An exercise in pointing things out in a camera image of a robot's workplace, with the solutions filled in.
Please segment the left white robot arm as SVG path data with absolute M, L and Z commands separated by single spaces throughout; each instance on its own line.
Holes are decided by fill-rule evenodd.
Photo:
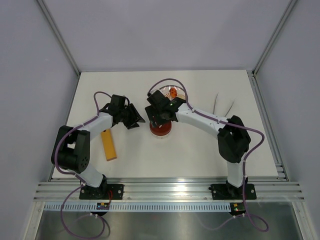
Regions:
M 124 185 L 108 183 L 107 177 L 90 163 L 91 141 L 119 123 L 130 130 L 144 122 L 126 96 L 113 94 L 110 102 L 98 107 L 96 115 L 89 120 L 77 126 L 59 128 L 51 163 L 59 173 L 79 180 L 81 200 L 122 200 Z

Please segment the metal food tongs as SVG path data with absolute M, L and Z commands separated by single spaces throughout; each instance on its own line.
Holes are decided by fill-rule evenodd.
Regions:
M 236 98 L 227 98 L 220 96 L 218 92 L 213 101 L 212 113 L 216 116 L 227 117 L 232 111 Z

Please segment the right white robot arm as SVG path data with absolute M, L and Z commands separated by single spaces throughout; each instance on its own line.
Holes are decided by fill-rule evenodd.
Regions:
M 147 94 L 149 106 L 145 107 L 152 127 L 156 128 L 169 122 L 191 125 L 217 139 L 218 152 L 227 162 L 225 184 L 212 184 L 209 187 L 213 198 L 239 200 L 243 197 L 247 181 L 244 173 L 244 155 L 249 150 L 251 138 L 244 129 L 242 120 L 206 115 L 192 109 L 185 99 L 175 97 L 170 100 L 160 90 Z

